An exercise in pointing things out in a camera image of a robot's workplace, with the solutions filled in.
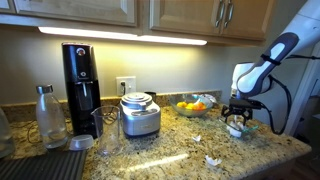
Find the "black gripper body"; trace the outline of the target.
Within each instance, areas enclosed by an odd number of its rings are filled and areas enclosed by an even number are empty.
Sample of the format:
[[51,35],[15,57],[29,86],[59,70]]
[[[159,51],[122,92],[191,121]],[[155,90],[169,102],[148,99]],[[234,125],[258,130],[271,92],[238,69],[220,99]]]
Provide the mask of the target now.
[[229,105],[224,105],[221,110],[221,116],[227,119],[230,115],[240,115],[244,118],[244,123],[253,117],[254,109],[261,109],[262,103],[252,99],[231,98]]

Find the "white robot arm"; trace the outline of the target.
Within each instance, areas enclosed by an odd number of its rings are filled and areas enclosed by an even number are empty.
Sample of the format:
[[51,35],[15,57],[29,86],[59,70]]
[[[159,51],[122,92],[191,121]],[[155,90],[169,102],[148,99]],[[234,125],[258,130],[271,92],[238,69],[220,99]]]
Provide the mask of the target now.
[[252,97],[268,91],[276,79],[271,72],[297,51],[320,41],[320,0],[306,0],[283,32],[256,62],[237,64],[233,71],[229,105],[221,116],[239,115],[247,122],[262,103]]

